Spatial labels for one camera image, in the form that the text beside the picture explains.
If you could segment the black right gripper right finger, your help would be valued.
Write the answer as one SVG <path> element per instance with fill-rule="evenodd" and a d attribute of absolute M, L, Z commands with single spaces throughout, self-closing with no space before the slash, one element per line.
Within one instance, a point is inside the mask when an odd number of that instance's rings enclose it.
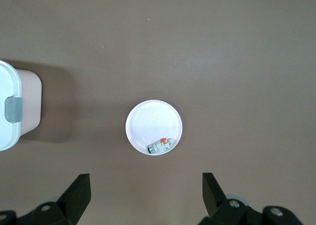
<path fill-rule="evenodd" d="M 213 173 L 202 174 L 202 196 L 208 216 L 199 225 L 303 225 L 285 207 L 266 206 L 257 212 L 237 198 L 227 198 Z"/>

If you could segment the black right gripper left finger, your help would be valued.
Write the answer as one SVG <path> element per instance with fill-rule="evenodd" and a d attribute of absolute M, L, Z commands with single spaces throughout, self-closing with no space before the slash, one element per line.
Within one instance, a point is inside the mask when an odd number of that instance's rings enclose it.
<path fill-rule="evenodd" d="M 90 200 L 90 174 L 80 174 L 56 201 L 42 203 L 21 217 L 13 210 L 0 211 L 0 225 L 77 225 Z"/>

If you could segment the pinkish white round plate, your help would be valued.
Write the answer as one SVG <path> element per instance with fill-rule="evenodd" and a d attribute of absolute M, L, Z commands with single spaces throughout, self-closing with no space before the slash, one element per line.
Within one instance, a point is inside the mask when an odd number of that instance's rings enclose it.
<path fill-rule="evenodd" d="M 160 156 L 179 143 L 183 124 L 177 110 L 161 100 L 147 100 L 136 105 L 128 114 L 125 132 L 129 143 L 139 152 Z M 163 153 L 150 154 L 147 147 L 161 138 L 175 139 L 172 148 Z"/>

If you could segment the white lidded storage box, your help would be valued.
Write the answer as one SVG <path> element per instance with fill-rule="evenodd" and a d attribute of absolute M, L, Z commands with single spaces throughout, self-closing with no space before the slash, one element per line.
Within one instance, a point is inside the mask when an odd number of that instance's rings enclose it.
<path fill-rule="evenodd" d="M 0 151 L 37 128 L 41 119 L 42 82 L 33 72 L 0 60 Z"/>

